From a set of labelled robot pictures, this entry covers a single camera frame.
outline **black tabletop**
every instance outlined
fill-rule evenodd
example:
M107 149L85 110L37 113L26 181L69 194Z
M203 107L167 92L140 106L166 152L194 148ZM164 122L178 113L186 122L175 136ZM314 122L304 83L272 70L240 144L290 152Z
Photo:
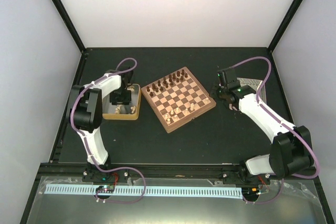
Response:
M108 69L115 69L122 59L133 57L138 61L134 83L141 87L186 66L209 92L218 69L253 56L269 57L266 48L88 49L80 84L98 79ZM236 69L242 78L263 79L266 72L267 64L262 60ZM266 95L268 105L288 120L274 71L266 83ZM270 150L269 139L250 118L228 110L221 102L168 134L142 97L136 121L103 120L100 129L105 148L116 164L236 164ZM86 159L80 137L68 125L59 162L86 163Z

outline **metal frame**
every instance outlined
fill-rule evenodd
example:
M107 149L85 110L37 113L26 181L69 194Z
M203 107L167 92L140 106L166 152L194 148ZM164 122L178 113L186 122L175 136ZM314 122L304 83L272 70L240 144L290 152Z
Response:
M59 12L61 18L63 19L64 23L66 24L70 34L72 35L74 41L76 42L79 50L82 52L80 62L78 65L78 69L76 71L76 75L73 81L73 84L79 84L80 78L82 76L83 69L85 67L85 63L87 60L88 53L86 53L86 47L84 46L83 42L80 39L79 34L76 31L75 26L73 25L64 5L62 4L61 0L52 0L57 11ZM268 46L267 50L269 53L269 58L271 59L272 66L275 70L275 74L277 76L277 80L281 87L281 93L283 95L283 99L286 104L288 115L290 116L291 122L293 121L289 106L287 103L287 99L285 97L285 93L282 89L282 85L280 82L279 74L277 68L275 66L275 62L273 59L272 52L274 51L276 45L279 43L282 35L284 34L286 28L288 27L290 21L292 20L294 14L298 10L300 4L303 0L293 0L291 6L289 7L283 21L281 22L276 34L274 35L273 40L271 41L270 45ZM24 210L21 223L26 223L28 220L29 212L34 202L35 193L38 188L38 184L42 176L83 176L83 171L86 169L85 164L59 164L58 159L62 147L62 138L65 133L67 122L65 121L65 111L60 122L59 130L55 139L55 143L52 149L52 153L50 156L50 162L46 164L41 164L38 170L36 179L34 181L33 187L31 189L26 208ZM184 178L192 177L192 178L207 178L207 179L218 179L218 174L222 173L223 166L195 166L195 165L138 165L135 168L139 169L141 172L144 173L145 176L150 177L176 177L176 174L183 176ZM311 174L314 171L312 169L306 170L304 173ZM326 197L324 195L323 188L321 186L319 178L314 179L314 183L316 189L318 191L321 204L323 206L324 215L327 219L327 223L334 223L330 208L328 206Z

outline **white wall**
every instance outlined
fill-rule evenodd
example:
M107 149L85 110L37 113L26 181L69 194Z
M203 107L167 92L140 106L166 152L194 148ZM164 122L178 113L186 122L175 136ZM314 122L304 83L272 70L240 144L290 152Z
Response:
M267 47L293 0L62 0L87 47Z
M80 52L51 0L0 0L0 222L19 223Z
M304 0L274 55L294 120L311 131L336 218L336 1Z

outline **white ventilation strip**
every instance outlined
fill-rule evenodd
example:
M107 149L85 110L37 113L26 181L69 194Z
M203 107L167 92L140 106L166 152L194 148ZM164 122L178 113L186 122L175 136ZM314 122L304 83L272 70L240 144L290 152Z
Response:
M45 194L95 195L98 185L49 184ZM242 189L234 187L174 187L147 186L145 196L160 197L209 197L242 199ZM113 193L98 195L140 196L143 186L116 186Z

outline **wooden chessboard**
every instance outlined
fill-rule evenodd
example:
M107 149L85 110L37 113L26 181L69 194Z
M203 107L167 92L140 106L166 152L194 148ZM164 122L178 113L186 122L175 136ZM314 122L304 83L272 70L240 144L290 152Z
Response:
M141 91L168 133L216 106L186 67L150 83Z

